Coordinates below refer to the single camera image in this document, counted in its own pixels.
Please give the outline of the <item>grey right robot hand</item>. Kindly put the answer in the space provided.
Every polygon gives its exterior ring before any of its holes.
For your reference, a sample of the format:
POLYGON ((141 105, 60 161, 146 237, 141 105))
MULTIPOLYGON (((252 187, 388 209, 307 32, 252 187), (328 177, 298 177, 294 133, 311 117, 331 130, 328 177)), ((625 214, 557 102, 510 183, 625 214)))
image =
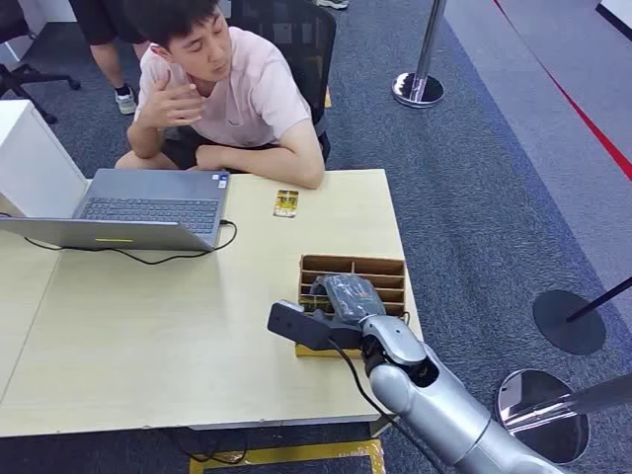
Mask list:
POLYGON ((386 309, 374 286, 356 274, 317 276, 310 295, 326 296, 338 320, 356 324, 368 316, 384 316, 386 309))

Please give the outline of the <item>person's right hand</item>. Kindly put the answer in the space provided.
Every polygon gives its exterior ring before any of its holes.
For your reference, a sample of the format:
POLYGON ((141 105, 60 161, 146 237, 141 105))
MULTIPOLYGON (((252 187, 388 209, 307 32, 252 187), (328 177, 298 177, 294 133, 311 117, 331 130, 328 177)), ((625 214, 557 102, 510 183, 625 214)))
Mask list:
POLYGON ((156 82, 135 123, 143 128, 188 125, 202 117, 202 98, 194 84, 170 88, 170 77, 156 82))

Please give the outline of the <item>person's left hand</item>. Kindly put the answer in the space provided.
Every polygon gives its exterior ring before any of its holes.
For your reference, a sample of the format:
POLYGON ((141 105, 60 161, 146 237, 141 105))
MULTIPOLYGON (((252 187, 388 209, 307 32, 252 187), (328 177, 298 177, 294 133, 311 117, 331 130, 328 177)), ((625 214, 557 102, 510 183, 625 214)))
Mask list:
POLYGON ((196 168, 203 171, 224 169, 227 150, 227 147, 220 145, 202 145, 196 152, 196 168))

